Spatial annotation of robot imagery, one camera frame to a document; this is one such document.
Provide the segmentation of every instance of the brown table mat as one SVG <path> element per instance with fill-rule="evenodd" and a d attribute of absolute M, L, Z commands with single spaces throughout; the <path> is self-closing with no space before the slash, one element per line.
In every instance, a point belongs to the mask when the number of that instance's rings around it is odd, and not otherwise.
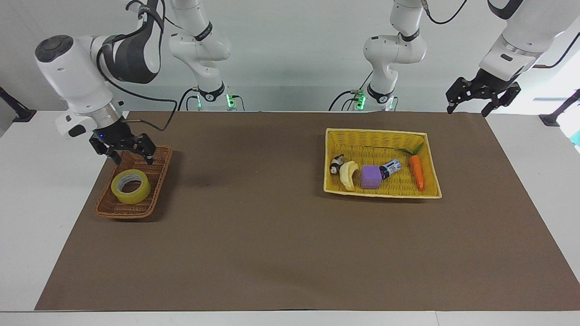
<path fill-rule="evenodd" d="M 327 127 L 427 132 L 443 198 L 324 193 Z M 580 310 L 480 115 L 178 113 L 164 133 L 132 128 L 175 151 L 155 212 L 93 215 L 108 161 L 37 310 Z"/>

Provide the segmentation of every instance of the small bottle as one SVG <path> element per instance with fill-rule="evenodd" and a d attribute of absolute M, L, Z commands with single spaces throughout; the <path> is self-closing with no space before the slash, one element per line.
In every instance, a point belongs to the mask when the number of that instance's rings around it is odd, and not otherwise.
<path fill-rule="evenodd" d="M 393 175 L 395 172 L 399 171 L 403 166 L 401 165 L 401 162 L 399 160 L 397 160 L 396 158 L 392 161 L 390 161 L 389 163 L 380 166 L 380 174 L 382 174 L 383 176 L 383 180 L 387 179 L 388 177 L 390 177 L 391 175 Z"/>

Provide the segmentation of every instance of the orange carrot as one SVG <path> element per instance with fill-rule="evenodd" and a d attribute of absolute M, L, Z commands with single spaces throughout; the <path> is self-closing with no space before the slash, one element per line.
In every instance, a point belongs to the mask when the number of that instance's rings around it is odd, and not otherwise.
<path fill-rule="evenodd" d="M 417 188 L 419 191 L 423 191 L 425 189 L 425 178 L 423 178 L 423 168 L 421 167 L 421 159 L 418 155 L 413 155 L 409 157 L 409 164 L 411 166 L 411 170 L 413 171 L 413 175 L 415 176 L 415 182 L 417 182 Z"/>

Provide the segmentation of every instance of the black and white toy figure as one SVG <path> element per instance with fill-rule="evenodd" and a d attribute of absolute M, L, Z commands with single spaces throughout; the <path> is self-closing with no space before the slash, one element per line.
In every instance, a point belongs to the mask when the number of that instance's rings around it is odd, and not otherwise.
<path fill-rule="evenodd" d="M 345 163 L 345 155 L 341 154 L 332 159 L 330 163 L 330 174 L 337 175 L 340 171 L 340 167 Z"/>

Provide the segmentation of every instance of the black pole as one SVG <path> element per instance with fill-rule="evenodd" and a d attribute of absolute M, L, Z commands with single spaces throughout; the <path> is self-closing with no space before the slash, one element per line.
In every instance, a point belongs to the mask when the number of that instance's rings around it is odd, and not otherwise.
<path fill-rule="evenodd" d="M 12 97 L 10 94 L 6 93 L 4 88 L 0 87 L 0 97 L 8 104 L 10 107 L 16 112 L 18 115 L 16 118 L 12 120 L 12 122 L 28 122 L 34 114 L 36 110 L 30 110 L 22 103 L 20 103 L 17 99 Z"/>
<path fill-rule="evenodd" d="M 540 120 L 548 127 L 559 127 L 560 125 L 556 122 L 558 116 L 564 113 L 578 99 L 580 99 L 580 89 L 577 89 L 574 95 L 570 96 L 556 111 L 550 114 L 540 114 Z"/>

